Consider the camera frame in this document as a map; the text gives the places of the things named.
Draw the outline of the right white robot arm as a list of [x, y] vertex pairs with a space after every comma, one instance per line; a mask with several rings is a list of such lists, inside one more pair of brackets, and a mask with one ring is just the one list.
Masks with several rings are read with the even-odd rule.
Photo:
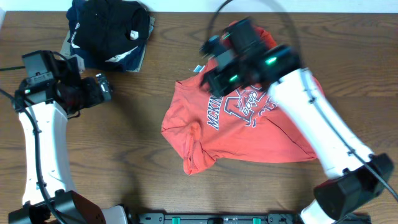
[[212, 94], [225, 96], [249, 82], [267, 82], [268, 94], [313, 147], [326, 181], [314, 188], [314, 201], [300, 212], [302, 223], [339, 223], [391, 190], [390, 157], [376, 155], [350, 130], [293, 49], [206, 43], [201, 52], [216, 60], [203, 79]]

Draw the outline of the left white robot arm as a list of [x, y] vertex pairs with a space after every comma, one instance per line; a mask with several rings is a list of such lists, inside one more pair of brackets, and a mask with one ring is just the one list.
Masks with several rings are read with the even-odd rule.
[[66, 131], [69, 116], [111, 99], [103, 74], [29, 75], [12, 99], [25, 136], [27, 180], [22, 208], [9, 223], [129, 223], [126, 208], [100, 208], [80, 195], [70, 173]]

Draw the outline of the red printed t-shirt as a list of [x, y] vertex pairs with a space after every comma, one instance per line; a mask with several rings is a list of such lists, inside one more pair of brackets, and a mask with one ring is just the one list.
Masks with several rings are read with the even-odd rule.
[[211, 59], [200, 73], [175, 83], [162, 121], [161, 133], [182, 158], [186, 174], [203, 172], [218, 159], [288, 163], [317, 158], [260, 85], [238, 88], [224, 97], [209, 94], [200, 83], [215, 66]]

